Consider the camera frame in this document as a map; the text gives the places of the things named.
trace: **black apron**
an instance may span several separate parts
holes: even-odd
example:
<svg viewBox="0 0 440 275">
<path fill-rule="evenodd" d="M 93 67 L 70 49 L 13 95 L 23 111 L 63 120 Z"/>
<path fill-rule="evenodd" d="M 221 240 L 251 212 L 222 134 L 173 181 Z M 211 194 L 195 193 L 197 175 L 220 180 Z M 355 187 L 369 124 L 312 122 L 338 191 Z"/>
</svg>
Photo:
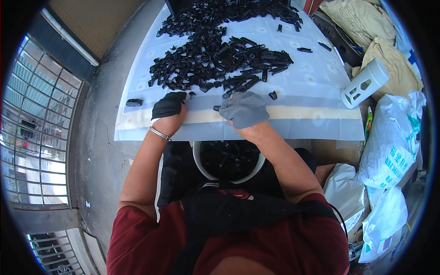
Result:
<svg viewBox="0 0 440 275">
<path fill-rule="evenodd" d="M 337 220 L 333 210 L 317 201 L 294 204 L 263 194 L 227 189 L 231 187 L 233 184 L 229 182 L 206 183 L 196 194 L 181 200 L 187 243 L 179 252 L 170 274 L 193 274 L 198 256 L 210 237 L 259 227 L 297 213 Z"/>
</svg>

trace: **tiled wall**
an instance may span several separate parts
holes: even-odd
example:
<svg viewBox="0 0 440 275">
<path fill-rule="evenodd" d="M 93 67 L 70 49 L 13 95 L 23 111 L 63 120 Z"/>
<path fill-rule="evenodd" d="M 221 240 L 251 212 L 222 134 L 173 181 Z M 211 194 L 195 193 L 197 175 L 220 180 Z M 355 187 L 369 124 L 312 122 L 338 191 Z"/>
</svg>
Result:
<svg viewBox="0 0 440 275">
<path fill-rule="evenodd" d="M 72 32 L 102 58 L 117 32 L 143 0 L 50 0 Z"/>
</svg>

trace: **red t-shirt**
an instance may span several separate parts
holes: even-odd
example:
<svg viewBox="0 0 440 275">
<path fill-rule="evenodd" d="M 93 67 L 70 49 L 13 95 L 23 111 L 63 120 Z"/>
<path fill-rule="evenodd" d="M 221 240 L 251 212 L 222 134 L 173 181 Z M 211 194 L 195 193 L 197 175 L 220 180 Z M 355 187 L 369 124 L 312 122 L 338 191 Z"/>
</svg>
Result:
<svg viewBox="0 0 440 275">
<path fill-rule="evenodd" d="M 320 194 L 316 200 L 331 209 Z M 157 223 L 134 206 L 121 208 L 114 220 L 107 254 L 107 273 L 168 274 L 186 243 L 184 212 L 179 202 L 161 210 Z M 224 259 L 241 256 L 281 274 L 347 274 L 348 244 L 332 218 L 296 214 L 262 227 L 208 239 L 194 267 L 206 275 Z"/>
</svg>

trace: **concrete wall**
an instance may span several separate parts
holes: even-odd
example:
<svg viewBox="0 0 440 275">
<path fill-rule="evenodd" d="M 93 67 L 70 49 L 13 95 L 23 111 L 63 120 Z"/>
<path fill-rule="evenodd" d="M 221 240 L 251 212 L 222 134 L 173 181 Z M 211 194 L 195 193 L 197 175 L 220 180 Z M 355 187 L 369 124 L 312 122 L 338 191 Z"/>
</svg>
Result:
<svg viewBox="0 0 440 275">
<path fill-rule="evenodd" d="M 50 0 L 67 27 L 102 58 L 117 32 L 143 0 Z"/>
<path fill-rule="evenodd" d="M 78 210 L 12 210 L 12 216 L 24 234 L 44 234 L 79 226 Z"/>
</svg>

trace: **bucket of black plastic parts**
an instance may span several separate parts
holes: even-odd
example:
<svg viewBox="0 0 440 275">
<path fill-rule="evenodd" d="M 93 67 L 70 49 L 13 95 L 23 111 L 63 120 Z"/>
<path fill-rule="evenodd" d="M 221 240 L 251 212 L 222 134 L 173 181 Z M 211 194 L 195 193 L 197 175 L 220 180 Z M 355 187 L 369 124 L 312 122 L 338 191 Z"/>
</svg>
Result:
<svg viewBox="0 0 440 275">
<path fill-rule="evenodd" d="M 199 171 L 209 180 L 243 183 L 254 177 L 266 158 L 246 140 L 194 141 L 193 157 Z"/>
</svg>

